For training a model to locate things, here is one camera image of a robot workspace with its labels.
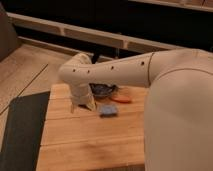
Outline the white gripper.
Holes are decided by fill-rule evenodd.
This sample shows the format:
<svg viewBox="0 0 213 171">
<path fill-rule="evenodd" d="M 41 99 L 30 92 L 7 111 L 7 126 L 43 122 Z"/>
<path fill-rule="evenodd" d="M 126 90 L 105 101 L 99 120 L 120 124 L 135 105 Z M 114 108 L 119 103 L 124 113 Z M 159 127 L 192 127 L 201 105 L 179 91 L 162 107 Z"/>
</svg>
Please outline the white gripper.
<svg viewBox="0 0 213 171">
<path fill-rule="evenodd" d="M 96 110 L 96 103 L 88 84 L 70 85 L 69 88 L 71 93 L 70 97 L 75 106 L 83 105 L 91 111 Z M 70 105 L 70 112 L 72 114 L 74 113 L 73 104 Z"/>
</svg>

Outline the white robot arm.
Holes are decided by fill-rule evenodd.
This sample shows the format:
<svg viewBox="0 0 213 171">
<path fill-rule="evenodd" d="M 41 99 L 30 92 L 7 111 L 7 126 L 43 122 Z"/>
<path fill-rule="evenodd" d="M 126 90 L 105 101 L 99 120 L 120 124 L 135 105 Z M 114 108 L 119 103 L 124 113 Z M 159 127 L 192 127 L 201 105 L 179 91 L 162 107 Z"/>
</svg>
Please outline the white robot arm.
<svg viewBox="0 0 213 171">
<path fill-rule="evenodd" d="M 146 171 L 213 171 L 213 53 L 176 49 L 93 64 L 83 54 L 59 69 L 76 105 L 89 85 L 144 87 Z"/>
</svg>

